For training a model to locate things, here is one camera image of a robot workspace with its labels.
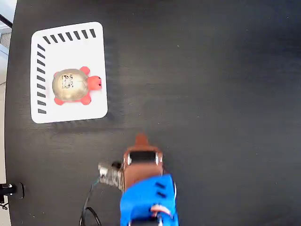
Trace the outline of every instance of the red turtle head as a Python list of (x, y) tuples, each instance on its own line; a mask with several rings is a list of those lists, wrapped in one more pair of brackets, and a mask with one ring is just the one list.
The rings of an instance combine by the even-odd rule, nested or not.
[(88, 78), (88, 89), (99, 90), (102, 87), (102, 80), (98, 76), (92, 76)]

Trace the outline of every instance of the black stripe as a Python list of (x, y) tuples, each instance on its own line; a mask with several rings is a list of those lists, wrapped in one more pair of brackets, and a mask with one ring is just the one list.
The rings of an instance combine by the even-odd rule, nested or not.
[(55, 41), (55, 43), (57, 43), (57, 40), (53, 34), (50, 37), (53, 39), (53, 41)]
[(48, 44), (50, 44), (50, 42), (49, 42), (49, 40), (48, 40), (48, 38), (47, 38), (46, 36), (44, 36), (43, 38), (44, 38), (44, 40), (45, 40)]
[(40, 52), (38, 52), (38, 56), (45, 59), (45, 56), (43, 54), (41, 54)]
[(166, 187), (165, 185), (160, 184), (159, 182), (157, 182), (155, 185), (158, 186), (158, 187), (160, 187), (160, 188), (162, 188), (162, 189), (164, 189)]
[(157, 195), (160, 195), (162, 198), (166, 198), (166, 194), (163, 194), (161, 192), (157, 192)]
[(38, 105), (43, 105), (43, 106), (46, 106), (46, 103), (45, 103), (45, 102), (43, 102), (43, 101), (39, 101), (39, 100), (38, 100)]
[(45, 94), (42, 94), (42, 93), (40, 93), (40, 92), (37, 92), (37, 95), (38, 95), (39, 97), (46, 97)]
[(78, 40), (80, 40), (79, 33), (77, 31), (73, 32)]
[(93, 38), (95, 38), (95, 37), (96, 37), (96, 35), (95, 35), (95, 32), (94, 32), (94, 29), (90, 29), (90, 32), (91, 32), (91, 34), (92, 34)]
[(85, 38), (87, 39), (88, 38), (88, 35), (87, 35), (87, 32), (86, 30), (81, 30), (81, 32), (83, 33), (83, 35), (85, 36)]
[(38, 62), (38, 64), (45, 66), (45, 64), (42, 61), (40, 61), (39, 59), (37, 60), (37, 62)]
[(40, 80), (40, 81), (46, 81), (44, 78), (42, 78), (42, 77), (40, 77), (38, 75), (37, 75), (37, 79)]
[(70, 35), (69, 32), (66, 32), (66, 35), (67, 35), (67, 37), (70, 39), (70, 41), (73, 41), (73, 39), (72, 39), (72, 37), (71, 37), (71, 35)]
[(44, 111), (44, 110), (42, 110), (42, 109), (38, 109), (38, 113), (46, 114), (46, 111)]
[(40, 85), (38, 83), (37, 83), (37, 87), (40, 88), (40, 89), (46, 89), (45, 86), (42, 86), (42, 85)]
[(64, 37), (63, 37), (62, 34), (57, 34), (57, 35), (60, 37), (60, 39), (61, 39), (63, 42), (65, 42), (65, 39), (64, 39)]
[(45, 71), (37, 67), (37, 71), (45, 74)]
[(40, 46), (39, 44), (38, 44), (38, 48), (40, 48), (41, 50), (45, 51), (45, 49), (42, 46)]

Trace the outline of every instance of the qr code sticker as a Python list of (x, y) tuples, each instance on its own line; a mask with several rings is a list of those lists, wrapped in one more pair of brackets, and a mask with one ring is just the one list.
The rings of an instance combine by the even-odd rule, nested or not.
[(73, 88), (73, 75), (64, 74), (63, 75), (63, 89)]

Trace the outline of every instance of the black clamp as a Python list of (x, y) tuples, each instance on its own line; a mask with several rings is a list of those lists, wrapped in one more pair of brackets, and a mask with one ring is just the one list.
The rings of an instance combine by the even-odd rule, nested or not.
[(12, 196), (17, 199), (24, 198), (24, 186), (21, 183), (16, 184), (0, 184), (0, 206), (7, 210), (8, 203), (4, 204), (4, 196)]

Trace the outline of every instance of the toy turtle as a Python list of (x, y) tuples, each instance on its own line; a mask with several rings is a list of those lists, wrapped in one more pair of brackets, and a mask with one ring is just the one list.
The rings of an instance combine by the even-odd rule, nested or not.
[(55, 103), (62, 105), (65, 102), (81, 102), (88, 105), (91, 102), (89, 92), (101, 89), (101, 79), (98, 76), (88, 77), (90, 69), (66, 69), (54, 74), (52, 90), (55, 94)]

